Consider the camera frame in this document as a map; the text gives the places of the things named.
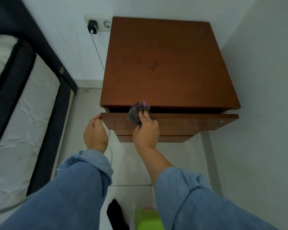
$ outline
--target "cleaning cloth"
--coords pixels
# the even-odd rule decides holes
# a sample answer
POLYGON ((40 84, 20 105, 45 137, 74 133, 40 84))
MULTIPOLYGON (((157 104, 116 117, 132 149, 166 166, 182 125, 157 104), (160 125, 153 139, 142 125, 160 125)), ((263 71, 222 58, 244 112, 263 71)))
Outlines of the cleaning cloth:
POLYGON ((129 112, 127 114, 127 119, 130 122, 137 124, 140 127, 142 127, 142 123, 141 123, 140 117, 139 117, 139 111, 148 111, 148 113, 150 114, 149 110, 150 110, 150 106, 147 105, 146 102, 142 102, 141 104, 139 102, 136 102, 129 109, 129 112))

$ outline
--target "white wall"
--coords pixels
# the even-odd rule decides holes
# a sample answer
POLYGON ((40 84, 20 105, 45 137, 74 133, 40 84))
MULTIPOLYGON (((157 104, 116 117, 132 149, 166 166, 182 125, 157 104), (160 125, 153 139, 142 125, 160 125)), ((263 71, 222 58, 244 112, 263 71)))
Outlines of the white wall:
POLYGON ((224 196, 288 230, 288 0, 257 0, 221 51, 241 102, 210 132, 224 196))
MULTIPOLYGON (((74 79, 103 80, 84 14, 211 22, 222 47, 255 0, 23 0, 74 79)), ((109 33, 94 36, 105 64, 109 33)))

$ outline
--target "wooden nightstand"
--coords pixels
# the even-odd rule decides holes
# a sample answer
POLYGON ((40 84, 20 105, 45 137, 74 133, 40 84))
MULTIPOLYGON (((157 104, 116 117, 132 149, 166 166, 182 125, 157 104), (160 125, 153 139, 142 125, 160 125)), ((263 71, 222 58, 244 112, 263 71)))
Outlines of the wooden nightstand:
POLYGON ((151 107, 160 142, 184 142, 236 119, 240 108, 210 23, 113 17, 100 106, 120 142, 136 101, 151 107))

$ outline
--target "person's left hand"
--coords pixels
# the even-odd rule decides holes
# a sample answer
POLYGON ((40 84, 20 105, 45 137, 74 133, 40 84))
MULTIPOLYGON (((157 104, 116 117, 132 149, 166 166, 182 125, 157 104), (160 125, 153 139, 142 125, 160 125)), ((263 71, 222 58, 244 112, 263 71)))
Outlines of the person's left hand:
POLYGON ((88 149, 96 149, 104 153, 108 146, 108 136, 100 120, 100 115, 92 118, 83 133, 88 149))

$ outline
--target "blue denim shirt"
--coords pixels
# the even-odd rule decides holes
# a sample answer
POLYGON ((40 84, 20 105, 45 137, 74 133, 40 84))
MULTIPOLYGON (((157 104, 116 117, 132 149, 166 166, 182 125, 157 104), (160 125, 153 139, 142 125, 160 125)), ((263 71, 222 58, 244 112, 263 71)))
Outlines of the blue denim shirt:
MULTIPOLYGON (((99 151, 80 151, 58 168, 58 176, 36 192, 2 229, 99 229, 113 170, 99 151)), ((171 167, 155 185, 163 226, 170 229, 276 229, 215 194, 200 174, 171 167)))

